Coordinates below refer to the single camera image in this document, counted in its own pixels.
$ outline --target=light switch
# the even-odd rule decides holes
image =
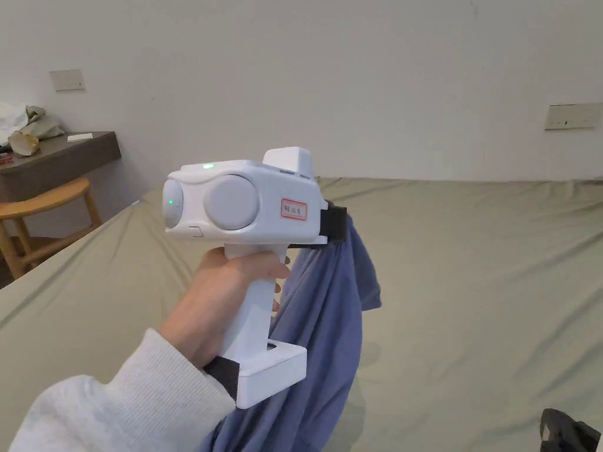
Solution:
[[[594,128],[601,122],[603,103],[551,105],[545,130]]]
[[[51,71],[50,78],[54,90],[61,91],[79,91],[86,89],[84,87],[84,77],[80,69],[69,69],[67,71]]]

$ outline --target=black bag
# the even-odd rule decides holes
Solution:
[[[547,408],[540,420],[540,452],[595,452],[601,434],[561,411]]]

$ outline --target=round button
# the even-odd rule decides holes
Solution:
[[[168,228],[173,228],[182,218],[184,193],[178,181],[168,179],[163,185],[163,221]]]
[[[228,174],[211,182],[203,207],[207,217],[220,229],[234,231],[256,219],[260,200],[255,186],[247,179]]]

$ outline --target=red label sticker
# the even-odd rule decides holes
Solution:
[[[280,202],[280,215],[283,218],[306,221],[308,219],[308,205],[303,202],[283,199]]]

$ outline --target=hand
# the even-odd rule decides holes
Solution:
[[[159,333],[201,369],[220,353],[249,284],[264,278],[283,279],[289,273],[274,253],[228,260],[224,248],[215,248],[203,257],[190,288]]]

